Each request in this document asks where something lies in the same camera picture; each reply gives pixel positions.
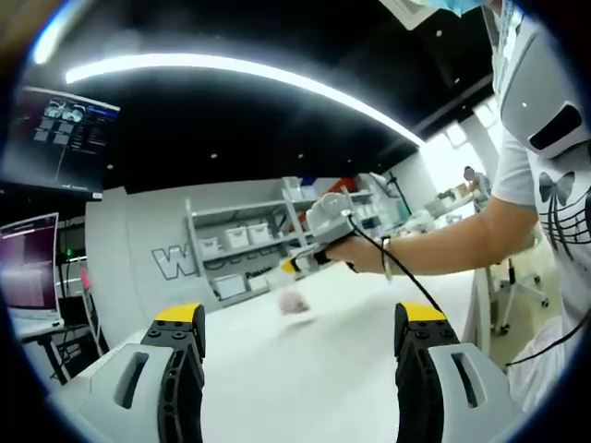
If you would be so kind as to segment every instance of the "white storage bin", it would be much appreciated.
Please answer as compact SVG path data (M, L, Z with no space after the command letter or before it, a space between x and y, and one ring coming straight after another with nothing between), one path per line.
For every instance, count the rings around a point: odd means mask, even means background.
M230 228L225 230L225 238L228 241L230 249L240 249L250 245L247 235L247 227Z
M238 295L239 293L245 293L247 287L244 283L244 277L240 274L224 275L213 279L213 284L218 290L218 293L222 299Z
M302 197L304 200L316 200L318 196L316 195L314 186L302 186Z
M252 245L260 245L261 243L269 243L272 240L269 232L269 224L253 224L248 226L248 238Z
M258 277L248 279L248 287L250 291L262 291L269 288L269 284L264 275L259 275Z
M204 257L217 256L220 253L218 237L199 239L199 250Z
M299 178L297 177L284 177L283 185L287 196L293 201L302 200L302 188L299 185Z

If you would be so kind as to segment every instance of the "white t-shirt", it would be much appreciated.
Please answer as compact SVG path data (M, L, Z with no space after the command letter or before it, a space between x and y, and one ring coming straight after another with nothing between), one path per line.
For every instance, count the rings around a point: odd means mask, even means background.
M508 46L523 17L509 3L503 5L504 18L512 11L511 19L503 20L509 42L501 41L502 50L495 51L497 79L512 56ZM536 209L561 273L562 334L570 332L591 306L591 142L545 160L505 130L492 195ZM575 344L575 337L565 343L567 355Z
M501 92L522 19L512 0L504 0L503 15L497 21L500 48L493 51L497 92ZM515 360L521 360L573 330L591 306L591 142L545 160L505 130L492 196L537 212L561 275L561 318L544 325L517 355ZM524 411L533 411L548 395L580 336L509 368L511 394Z

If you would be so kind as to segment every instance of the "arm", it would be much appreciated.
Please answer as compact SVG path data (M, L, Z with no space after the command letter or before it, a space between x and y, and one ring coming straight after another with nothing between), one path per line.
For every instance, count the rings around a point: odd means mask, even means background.
M464 221L417 237L390 242L390 250L416 274L444 274L498 263L523 249L537 221L536 192L527 152L504 132L497 181L486 209ZM381 252L361 238L327 251L361 272L383 272Z
M418 275L483 268L519 251L536 222L532 209L493 198L473 217L434 233L394 239L389 249ZM381 252L362 238L331 248L327 256L353 263L361 272L383 272Z

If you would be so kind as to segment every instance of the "wrist strap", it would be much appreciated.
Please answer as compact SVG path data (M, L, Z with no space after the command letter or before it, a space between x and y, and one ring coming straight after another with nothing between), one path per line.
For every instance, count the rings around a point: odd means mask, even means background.
M384 273L388 281L392 280L392 267L390 258L386 256L388 247L390 246L390 236L381 237L381 265L384 267Z

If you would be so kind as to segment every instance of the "face mask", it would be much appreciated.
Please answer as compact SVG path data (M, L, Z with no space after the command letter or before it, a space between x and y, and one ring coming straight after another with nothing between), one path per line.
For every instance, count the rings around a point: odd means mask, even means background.
M476 9L479 6L489 5L491 0L413 0L425 6L438 7L452 11L458 17L461 17L468 11Z

